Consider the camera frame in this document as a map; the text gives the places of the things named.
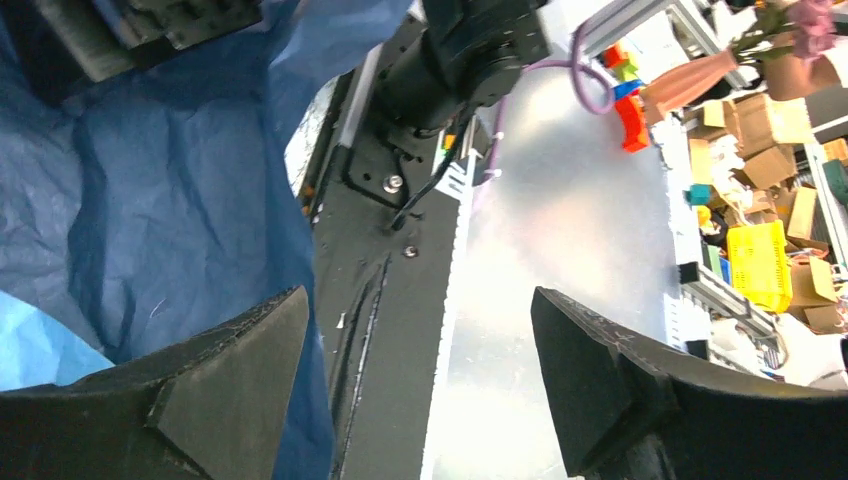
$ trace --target cardboard box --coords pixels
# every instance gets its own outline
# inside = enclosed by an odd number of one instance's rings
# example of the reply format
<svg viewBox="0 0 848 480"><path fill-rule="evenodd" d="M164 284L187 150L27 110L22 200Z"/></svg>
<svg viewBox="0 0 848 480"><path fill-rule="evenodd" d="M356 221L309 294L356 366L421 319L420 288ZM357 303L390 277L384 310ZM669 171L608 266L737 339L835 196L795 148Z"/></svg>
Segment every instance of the cardboard box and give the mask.
<svg viewBox="0 0 848 480"><path fill-rule="evenodd" d="M844 138L827 142L822 146L828 160L839 160L843 165L848 166L848 142Z"/></svg>
<svg viewBox="0 0 848 480"><path fill-rule="evenodd" d="M745 162L742 172L745 175L737 178L747 180L754 188L767 190L798 174L795 152L788 145L773 146Z"/></svg>
<svg viewBox="0 0 848 480"><path fill-rule="evenodd" d="M810 325L810 328L816 333L829 334L844 331L842 315L840 315L836 305L806 308L804 309L804 316L807 317L807 323Z"/></svg>
<svg viewBox="0 0 848 480"><path fill-rule="evenodd" d="M751 207L745 210L745 215L757 212L777 213L772 193L769 190L755 190L752 192Z"/></svg>
<svg viewBox="0 0 848 480"><path fill-rule="evenodd" d="M774 212L783 222L783 226L789 226L789 217L792 214L792 205L795 203L796 190L781 187L774 195Z"/></svg>
<svg viewBox="0 0 848 480"><path fill-rule="evenodd" d="M763 212L755 212L751 214L746 214L745 218L748 219L749 223L754 225L762 225L764 223L772 223L779 220L777 218L777 214L774 212L763 211Z"/></svg>
<svg viewBox="0 0 848 480"><path fill-rule="evenodd" d="M776 145L815 142L803 98L776 102L760 93L736 105L742 131L739 156L748 158Z"/></svg>
<svg viewBox="0 0 848 480"><path fill-rule="evenodd" d="M689 138L712 142L725 135L736 137L737 147L742 148L742 128L736 104L732 101L708 100L698 110L687 112L683 124Z"/></svg>
<svg viewBox="0 0 848 480"><path fill-rule="evenodd" d="M710 142L690 138L689 161L692 164L692 183L712 185L713 158L710 155Z"/></svg>
<svg viewBox="0 0 848 480"><path fill-rule="evenodd" d="M789 217L789 224L786 226L786 237L790 241L810 239L813 233L813 216L816 213L817 196L815 188L801 187L795 192L792 214Z"/></svg>
<svg viewBox="0 0 848 480"><path fill-rule="evenodd" d="M826 307L835 305L839 298L833 286L830 264L810 257L809 263L792 265L792 302L790 307Z"/></svg>

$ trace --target cluttered shelf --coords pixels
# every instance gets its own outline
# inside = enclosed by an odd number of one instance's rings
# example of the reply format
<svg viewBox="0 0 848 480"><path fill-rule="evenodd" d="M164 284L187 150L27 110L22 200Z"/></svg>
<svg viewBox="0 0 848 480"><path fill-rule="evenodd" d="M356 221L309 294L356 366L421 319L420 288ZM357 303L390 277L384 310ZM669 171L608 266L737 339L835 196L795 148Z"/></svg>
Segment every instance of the cluttered shelf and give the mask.
<svg viewBox="0 0 848 480"><path fill-rule="evenodd" d="M762 93L707 102L687 112L684 126L687 198L704 253L695 283L682 281L713 300L705 302L713 359L779 381L848 388L841 353L836 359L846 331L844 142L816 144L803 100ZM802 148L806 162L796 161ZM813 182L798 181L807 169ZM826 239L814 235L817 208Z"/></svg>

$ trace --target blue plastic sheet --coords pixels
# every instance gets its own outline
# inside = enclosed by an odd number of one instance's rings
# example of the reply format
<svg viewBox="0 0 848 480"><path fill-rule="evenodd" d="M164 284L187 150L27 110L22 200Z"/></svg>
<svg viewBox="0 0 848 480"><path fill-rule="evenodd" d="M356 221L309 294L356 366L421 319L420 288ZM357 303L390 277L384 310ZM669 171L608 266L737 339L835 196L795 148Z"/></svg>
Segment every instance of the blue plastic sheet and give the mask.
<svg viewBox="0 0 848 480"><path fill-rule="evenodd" d="M310 100L409 0L266 5L266 31L205 44L47 108L0 35L0 290L121 363L297 285L312 241L284 150ZM323 351L310 322L278 479L325 479Z"/></svg>
<svg viewBox="0 0 848 480"><path fill-rule="evenodd" d="M0 391L70 385L113 366L66 326L0 292Z"/></svg>

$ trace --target screw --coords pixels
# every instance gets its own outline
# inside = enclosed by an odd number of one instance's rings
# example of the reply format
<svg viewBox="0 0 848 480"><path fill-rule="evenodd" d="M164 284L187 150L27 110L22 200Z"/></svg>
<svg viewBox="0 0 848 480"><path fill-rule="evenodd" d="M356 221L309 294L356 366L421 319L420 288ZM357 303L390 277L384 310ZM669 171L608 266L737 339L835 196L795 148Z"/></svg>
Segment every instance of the screw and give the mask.
<svg viewBox="0 0 848 480"><path fill-rule="evenodd" d="M403 186L403 178L400 175L389 175L383 180L383 190L387 193L397 193Z"/></svg>

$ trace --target wire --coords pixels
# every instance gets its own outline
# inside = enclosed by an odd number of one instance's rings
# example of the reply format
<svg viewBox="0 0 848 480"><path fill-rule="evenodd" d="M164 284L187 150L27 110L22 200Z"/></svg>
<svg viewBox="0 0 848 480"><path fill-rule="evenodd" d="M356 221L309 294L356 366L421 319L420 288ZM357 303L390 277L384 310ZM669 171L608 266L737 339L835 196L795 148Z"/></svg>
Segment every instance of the wire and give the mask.
<svg viewBox="0 0 848 480"><path fill-rule="evenodd" d="M588 110L590 113L603 115L612 110L613 105L615 104L615 97L612 91L612 84L610 84L606 77L604 77L601 72L581 62L581 55L583 53L581 47L586 35L586 23L587 22L583 22L580 24L574 32L571 41L571 53L568 60L542 60L541 62L524 67L523 71L524 73L527 73L534 70L552 67L570 69L571 84L574 86L574 93L577 95L577 100L583 108ZM583 84L580 74L593 78L601 85L601 87L603 87L606 94L604 96L604 102L601 105L595 105L589 100L589 95L586 93L586 87ZM503 139L503 112L506 108L508 98L509 96L505 96L501 99L497 113L495 114L495 135L492 137L492 148L489 149L488 170L491 171L497 170L495 162L498 158L501 139ZM434 173L433 176L430 177L430 180L427 181L427 183L406 202L403 208L398 210L397 214L395 214L391 223L392 230L400 230L403 227L404 220L406 219L406 216L409 215L409 212L411 212L415 205L421 201L424 195L427 195L431 190L433 190L433 188L435 188L445 176L450 164L453 163L453 160L459 151L459 145L465 138L465 131L468 129L468 124L471 122L471 118L474 116L475 109L476 105L466 105L463 108L462 112L457 117L457 124L459 125L459 132L456 136L457 141L453 142L453 145L451 145L451 148L448 150L447 154L445 154L445 158L442 160L442 163L439 164L439 168L436 170L436 173Z"/></svg>
<svg viewBox="0 0 848 480"><path fill-rule="evenodd" d="M465 133L468 130L468 125L471 123L471 118L474 117L475 110L476 106L468 104L463 107L459 115L457 115L456 124L459 126L459 129L456 134L456 141L453 142L451 148L448 149L445 154L445 158L442 160L442 163L439 164L439 168L436 169L436 172L430 177L430 180L428 180L421 189L415 192L415 195L410 197L403 207L398 210L394 218L392 218L392 230L400 230L403 227L404 220L406 219L406 216L409 215L409 212L411 212L412 209L415 208L415 205L424 198L424 195L430 193L430 191L433 190L440 181L442 181L442 178L444 178L448 168L450 168L450 164L453 163L453 159L456 158L456 154L459 152L460 145L463 143Z"/></svg>
<svg viewBox="0 0 848 480"><path fill-rule="evenodd" d="M586 36L586 23L587 22L583 22L580 24L572 36L571 52L568 60L542 60L541 62L525 67L524 72L532 72L543 68L570 69L571 84L574 87L574 93L577 96L577 100L580 102L580 105L582 105L589 113L594 115L603 115L612 110L615 105L615 96L612 91L612 84L610 84L609 80L607 80L601 72L581 62L580 56L583 50L583 40ZM586 93L586 87L581 79L581 74L591 77L603 88L605 96L604 102L601 105L595 105L589 100L589 95ZM508 98L509 97L504 97L503 100L501 100L495 113L495 133L492 136L492 147L489 149L489 161L487 162L488 169L493 171L497 170L500 144L504 137L503 119Z"/></svg>

